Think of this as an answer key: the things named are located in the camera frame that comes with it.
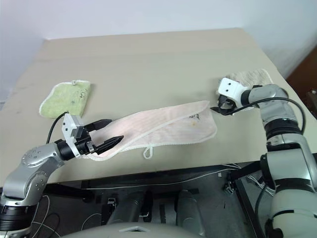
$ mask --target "black frame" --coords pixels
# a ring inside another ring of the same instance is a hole
[[[54,183],[54,184],[48,184],[44,193],[57,195],[57,196],[83,198],[87,201],[90,201],[94,199],[94,193],[91,190],[87,190],[87,188],[98,188],[98,186],[105,185],[105,184],[114,184],[114,183],[122,184],[125,181],[153,179],[153,178],[159,178],[162,176],[184,175],[188,173],[199,173],[199,172],[216,172],[226,168],[227,167],[222,165],[216,165],[216,166],[205,166],[205,167],[196,167],[196,168],[188,168],[188,169],[148,172],[148,173],[139,173],[139,174],[83,180],[81,182],[81,189]],[[256,161],[239,170],[232,171],[228,177],[228,181],[231,183],[231,185],[234,188],[234,191],[237,194],[241,208],[246,215],[246,218],[253,230],[255,238],[265,238],[265,236],[264,236],[262,228],[257,223],[255,212],[253,210],[249,197],[245,191],[245,188],[240,178],[246,175],[249,175],[251,173],[254,173],[260,169],[261,169],[260,162]]]

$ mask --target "wire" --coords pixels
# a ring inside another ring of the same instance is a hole
[[[55,121],[53,122],[53,124],[51,125],[50,131],[49,131],[49,135],[48,135],[48,138],[47,138],[47,140],[46,140],[46,143],[47,143],[47,144],[50,142],[50,139],[51,139],[51,136],[52,136],[52,132],[53,132],[53,129],[54,129],[56,123],[57,123],[58,120],[61,119],[66,113],[67,113],[67,112],[64,112],[64,113],[62,113],[61,115],[59,115],[59,116],[55,119]]]
[[[44,223],[44,221],[45,221],[45,219],[46,219],[46,217],[47,217],[47,215],[48,215],[48,213],[49,213],[50,198],[49,198],[47,195],[44,195],[43,197],[46,197],[46,198],[48,199],[48,208],[47,208],[47,210],[46,210],[46,213],[45,213],[45,216],[44,216],[42,222],[40,223],[39,228],[36,230],[36,232],[34,233],[34,235],[32,236],[32,238],[34,238],[34,237],[36,236],[36,234],[39,232],[40,228],[44,225],[43,223]]]
[[[54,232],[55,232],[55,231],[57,230],[58,226],[59,226],[59,223],[60,223],[60,216],[59,216],[59,214],[57,214],[57,213],[55,213],[55,212],[50,213],[49,215],[47,215],[47,217],[45,218],[44,222],[47,220],[47,218],[49,218],[49,217],[52,216],[52,215],[55,215],[55,216],[57,216],[57,218],[58,218],[56,227],[54,228]],[[42,227],[40,228],[37,237],[41,237],[41,236],[40,236],[41,229],[42,229]],[[48,238],[51,238],[51,237],[54,235],[54,232],[52,232],[52,233],[50,234],[50,236],[48,236]]]
[[[39,222],[32,222],[32,223],[35,223],[35,224],[38,224],[38,225],[41,225],[42,223],[39,223]],[[48,229],[50,229],[51,231],[53,231],[58,237],[60,237],[60,235],[57,233],[57,231],[55,231],[53,228],[45,225],[45,224],[42,224],[43,227],[46,227]]]
[[[179,183],[184,183],[184,182],[193,181],[193,180],[200,179],[200,178],[205,177],[205,176],[208,176],[208,175],[217,174],[217,173],[220,173],[220,172],[222,172],[222,171],[227,171],[227,170],[236,170],[236,169],[224,169],[224,170],[219,170],[219,171],[216,171],[216,172],[212,172],[212,173],[200,175],[200,176],[197,176],[197,177],[194,177],[194,178],[190,178],[190,179],[186,179],[186,180],[178,181],[178,182],[142,184],[142,185],[120,186],[120,187],[86,188],[86,190],[119,189],[119,188],[133,188],[133,187],[145,187],[145,186],[166,186],[166,185],[174,185],[174,184],[179,184]]]
[[[81,231],[83,230],[85,223],[86,223],[91,217],[93,217],[93,216],[95,216],[95,215],[100,215],[100,216],[101,216],[101,213],[94,213],[93,215],[90,215],[89,217],[87,217],[86,220],[83,222],[83,224],[82,224],[82,226],[81,226],[81,229],[80,229]]]
[[[297,102],[295,102],[294,100],[289,99],[289,98],[281,98],[281,97],[276,97],[276,98],[264,98],[264,99],[257,100],[257,101],[255,101],[255,102],[249,103],[249,104],[247,104],[247,105],[245,105],[245,106],[243,106],[243,107],[241,107],[241,108],[238,108],[238,109],[236,109],[236,110],[233,110],[232,112],[224,113],[223,115],[224,115],[224,116],[231,115],[231,114],[237,113],[237,112],[239,112],[239,111],[241,111],[241,110],[243,110],[243,109],[246,109],[246,108],[248,108],[248,107],[251,107],[251,106],[253,106],[253,105],[255,105],[255,104],[263,103],[263,102],[267,102],[267,101],[274,101],[274,100],[282,100],[282,101],[291,102],[291,103],[295,104],[295,105],[298,107],[298,109],[301,111],[302,117],[303,117],[303,124],[302,124],[302,130],[301,130],[301,132],[302,132],[302,134],[304,134],[305,127],[306,127],[306,116],[305,116],[305,112],[304,112],[302,106],[299,105],[299,103],[297,103]]]
[[[266,185],[264,185],[263,189],[261,190],[258,198],[257,198],[257,202],[256,202],[256,206],[255,206],[255,214],[256,214],[256,220],[258,222],[258,225],[261,227],[261,224],[260,224],[260,219],[259,219],[259,205],[260,205],[260,201],[263,197],[263,194],[264,194],[264,191],[266,189]]]
[[[223,165],[223,166],[227,166],[227,167],[231,167],[231,168],[236,168],[236,169],[240,169],[241,167],[237,164],[233,164],[233,165]],[[258,187],[260,187],[261,189],[263,189],[264,185],[259,183],[258,180],[253,177],[252,175],[247,176],[247,178],[249,178],[250,180],[252,180]],[[274,196],[275,194],[275,190],[267,187],[265,189],[265,191],[270,195],[270,196]]]
[[[38,202],[38,205],[36,206],[36,209],[35,209],[35,213],[34,213],[34,217],[33,217],[33,219],[32,219],[32,222],[34,222],[35,216],[36,216],[36,214],[37,214],[37,212],[38,212],[39,204],[40,204],[40,202]]]

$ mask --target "white cloth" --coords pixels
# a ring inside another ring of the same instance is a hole
[[[149,110],[115,120],[105,128],[92,131],[90,136],[96,145],[114,136],[124,135],[124,138],[112,149],[84,158],[103,161],[122,151],[146,148],[143,156],[149,159],[155,146],[200,143],[212,138],[216,132],[209,101]]]
[[[263,68],[253,71],[231,73],[227,77],[237,82],[240,82],[243,86],[247,86],[250,89],[254,85],[267,85],[273,83],[269,73]]]

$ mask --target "pink towel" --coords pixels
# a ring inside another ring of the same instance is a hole
[[[155,146],[200,143],[212,138],[216,132],[209,101],[143,111],[92,131],[90,136],[96,145],[114,136],[124,135],[124,138],[112,149],[84,158],[103,161],[122,151],[145,148],[143,156],[149,159]]]

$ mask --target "white cable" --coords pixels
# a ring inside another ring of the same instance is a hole
[[[232,168],[240,169],[238,166],[234,166],[234,165],[223,165],[223,166],[227,166],[227,167],[232,167]]]
[[[101,216],[101,213],[94,213],[93,215],[90,215],[89,217],[87,217],[86,220],[83,222],[83,224],[82,224],[82,226],[81,226],[81,229],[80,229],[81,231],[83,230],[85,223],[86,223],[91,217],[93,217],[93,216],[95,216],[95,215],[100,215],[100,216]]]
[[[238,168],[241,168],[241,167],[240,167],[240,166],[238,166],[237,164],[233,164],[233,165],[237,166]]]
[[[49,208],[50,208],[50,198],[47,196],[47,195],[44,195],[43,197],[46,197],[47,199],[48,199],[48,208],[47,208],[47,210],[46,210],[46,213],[45,213],[45,216],[44,216],[44,218],[43,218],[43,220],[42,220],[42,222],[40,223],[40,226],[39,226],[39,228],[36,230],[36,232],[34,233],[34,235],[32,236],[32,238],[34,238],[35,236],[36,236],[36,234],[39,232],[39,230],[40,230],[40,228],[41,228],[41,226],[43,226],[44,224],[44,221],[45,221],[45,218],[46,218],[46,216],[48,215],[48,213],[49,213]]]
[[[38,212],[39,204],[40,204],[40,203],[38,202],[38,205],[36,206],[36,209],[35,209],[35,213],[34,213],[34,217],[33,217],[33,219],[32,219],[32,222],[34,222],[35,216],[36,216],[36,214],[37,214],[37,212]]]
[[[39,223],[39,222],[32,222],[32,223],[35,223],[35,224],[39,224],[39,225],[42,225],[43,227],[46,227],[48,229],[50,229],[52,232],[54,232],[58,237],[60,237],[60,235],[51,227],[45,225],[45,224],[42,224],[42,223]]]
[[[233,168],[237,168],[237,169],[240,169],[241,167],[239,166],[239,165],[237,165],[237,164],[233,164],[233,165],[223,165],[223,166],[227,166],[227,167],[233,167]],[[255,182],[260,188],[264,188],[264,185],[263,184],[260,184],[259,182],[258,182],[258,180],[255,178],[255,177],[253,177],[252,175],[250,175],[250,176],[247,176],[249,179],[251,179],[253,182]],[[271,196],[274,196],[274,194],[275,194],[275,191],[273,190],[273,189],[271,189],[271,188],[269,188],[269,187],[267,187],[266,189],[265,189],[265,191],[269,194],[269,195],[271,195]]]
[[[253,182],[255,182],[261,189],[264,188],[264,185],[260,184],[253,176],[248,176],[248,178],[251,179]],[[270,188],[266,188],[265,191],[271,196],[274,196],[274,194],[275,194],[275,191],[273,189],[270,189]]]
[[[196,179],[200,179],[202,177],[208,176],[208,175],[213,175],[213,174],[217,174],[220,173],[222,171],[227,171],[227,170],[236,170],[236,169],[224,169],[224,170],[219,170],[216,172],[212,172],[212,173],[208,173],[208,174],[204,174],[204,175],[200,175],[198,177],[194,177],[194,178],[190,178],[184,181],[179,181],[179,182],[170,182],[170,183],[154,183],[154,184],[142,184],[142,185],[134,185],[134,186],[122,186],[122,187],[98,187],[98,188],[86,188],[87,190],[99,190],[99,189],[118,189],[118,188],[133,188],[133,187],[145,187],[145,186],[165,186],[165,185],[174,185],[174,184],[179,184],[179,183],[184,183],[184,182],[189,182],[189,181],[193,181]]]

